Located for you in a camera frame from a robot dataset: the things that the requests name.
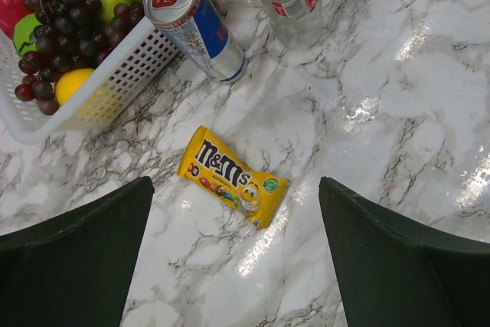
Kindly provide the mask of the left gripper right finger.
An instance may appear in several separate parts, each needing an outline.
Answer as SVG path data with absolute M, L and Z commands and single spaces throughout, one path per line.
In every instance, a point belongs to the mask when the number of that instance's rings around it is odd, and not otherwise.
M 333 178 L 319 203 L 349 326 L 487 326 L 489 245 L 428 227 Z

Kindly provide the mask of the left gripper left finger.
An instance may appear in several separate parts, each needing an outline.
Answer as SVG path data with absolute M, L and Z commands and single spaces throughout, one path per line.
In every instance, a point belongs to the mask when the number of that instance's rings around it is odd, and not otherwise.
M 148 177 L 1 237 L 3 326 L 118 326 L 154 187 Z

